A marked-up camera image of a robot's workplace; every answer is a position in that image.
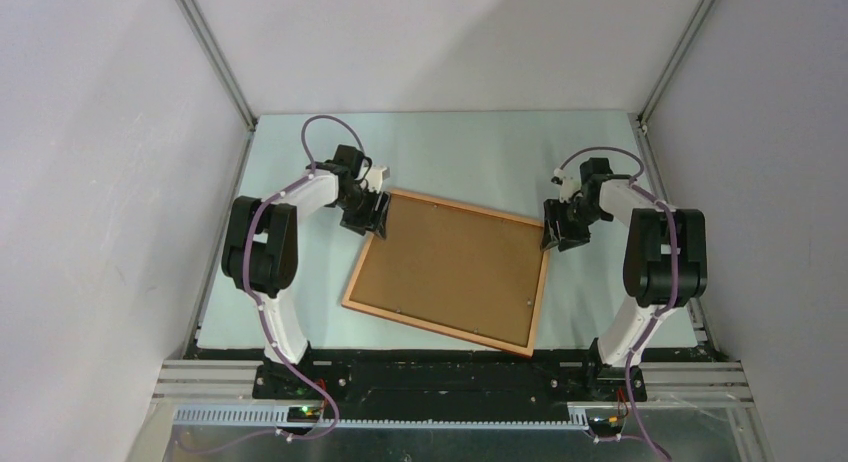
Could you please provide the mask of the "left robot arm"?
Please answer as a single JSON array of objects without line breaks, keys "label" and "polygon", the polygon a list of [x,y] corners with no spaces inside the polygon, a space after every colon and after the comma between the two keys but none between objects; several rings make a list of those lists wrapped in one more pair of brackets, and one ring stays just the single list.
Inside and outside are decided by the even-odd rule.
[{"label": "left robot arm", "polygon": [[312,162],[294,182],[271,196],[239,196],[230,209],[221,270],[253,299],[265,336],[265,356],[284,364],[278,386],[304,398],[316,385],[315,370],[301,362],[309,346],[289,288],[299,266],[299,228],[321,208],[341,210],[340,226],[361,236],[387,237],[390,169],[353,146]]}]

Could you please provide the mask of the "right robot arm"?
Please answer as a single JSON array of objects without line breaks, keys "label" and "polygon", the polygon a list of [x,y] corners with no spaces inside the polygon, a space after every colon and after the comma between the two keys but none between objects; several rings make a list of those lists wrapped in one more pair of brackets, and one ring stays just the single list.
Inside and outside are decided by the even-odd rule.
[{"label": "right robot arm", "polygon": [[606,400],[635,378],[635,370],[657,329],[707,287],[706,220],[697,209],[676,208],[637,182],[592,157],[578,178],[557,167],[551,181],[558,194],[543,203],[543,251],[565,252],[588,244],[590,227],[618,221],[627,230],[623,260],[626,297],[612,324],[590,346],[581,384]]}]

